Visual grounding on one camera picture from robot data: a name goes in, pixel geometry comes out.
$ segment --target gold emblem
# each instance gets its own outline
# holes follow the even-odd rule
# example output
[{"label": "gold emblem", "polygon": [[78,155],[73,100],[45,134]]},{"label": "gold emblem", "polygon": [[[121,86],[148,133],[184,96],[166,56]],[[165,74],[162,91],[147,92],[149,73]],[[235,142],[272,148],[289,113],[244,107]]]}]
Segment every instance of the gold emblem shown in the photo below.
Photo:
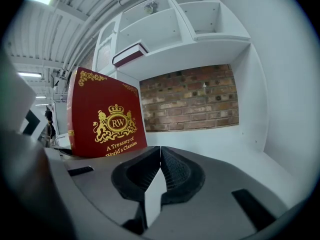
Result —
[{"label": "gold emblem", "polygon": [[132,118],[129,110],[124,114],[124,107],[109,106],[110,115],[106,116],[101,110],[98,111],[100,124],[93,122],[93,132],[96,134],[95,142],[104,143],[108,140],[114,141],[115,138],[122,138],[137,131],[136,119]]},{"label": "gold emblem", "polygon": [[85,85],[85,81],[87,81],[88,79],[91,79],[92,81],[102,81],[102,80],[107,80],[106,77],[103,77],[101,75],[97,75],[97,74],[93,74],[93,73],[88,73],[85,72],[84,70],[82,70],[80,72],[80,79],[79,79],[79,85],[80,86],[84,86]]},{"label": "gold emblem", "polygon": [[127,88],[129,91],[133,92],[135,94],[135,96],[139,97],[138,96],[138,90],[130,85],[127,85],[127,84],[122,84],[125,88]]}]

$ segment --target person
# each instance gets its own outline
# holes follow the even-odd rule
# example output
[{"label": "person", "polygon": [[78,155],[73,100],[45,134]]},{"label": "person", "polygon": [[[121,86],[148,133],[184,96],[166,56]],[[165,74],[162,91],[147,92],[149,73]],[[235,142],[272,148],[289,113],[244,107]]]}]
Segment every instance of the person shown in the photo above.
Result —
[{"label": "person", "polygon": [[56,139],[56,130],[53,125],[52,121],[52,112],[47,109],[44,113],[44,116],[48,120],[48,124],[46,126],[46,136],[50,141],[50,144],[53,145]]}]

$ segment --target ceiling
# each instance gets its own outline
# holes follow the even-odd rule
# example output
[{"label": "ceiling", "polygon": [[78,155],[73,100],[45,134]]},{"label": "ceiling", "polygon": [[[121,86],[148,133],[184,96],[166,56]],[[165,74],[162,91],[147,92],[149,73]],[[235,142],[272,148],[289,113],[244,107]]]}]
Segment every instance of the ceiling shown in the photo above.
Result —
[{"label": "ceiling", "polygon": [[54,92],[50,75],[66,79],[95,47],[100,29],[118,13],[143,1],[51,0],[46,5],[25,0],[2,45],[18,71],[42,74],[42,78],[24,79],[37,96],[50,100]]}]

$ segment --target gold crown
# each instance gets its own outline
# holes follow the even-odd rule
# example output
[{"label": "gold crown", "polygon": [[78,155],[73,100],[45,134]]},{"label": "gold crown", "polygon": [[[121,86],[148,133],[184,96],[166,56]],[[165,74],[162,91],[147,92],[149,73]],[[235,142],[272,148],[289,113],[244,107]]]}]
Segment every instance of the gold crown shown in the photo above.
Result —
[{"label": "gold crown", "polygon": [[123,114],[125,111],[123,106],[118,106],[118,104],[115,104],[114,106],[109,107],[109,112],[110,115],[115,114],[115,113],[121,113]]}]

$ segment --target book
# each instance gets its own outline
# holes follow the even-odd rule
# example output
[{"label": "book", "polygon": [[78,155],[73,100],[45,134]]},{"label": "book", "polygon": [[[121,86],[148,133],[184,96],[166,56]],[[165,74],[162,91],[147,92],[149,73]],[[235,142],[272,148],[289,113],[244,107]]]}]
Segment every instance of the book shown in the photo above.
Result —
[{"label": "book", "polygon": [[67,127],[72,154],[97,158],[147,147],[138,89],[78,67],[71,75]]},{"label": "book", "polygon": [[133,45],[127,47],[126,49],[118,52],[112,59],[112,64],[119,68],[120,66],[133,61],[134,59],[137,59],[145,54],[147,54],[148,51],[140,41],[134,43]]}]

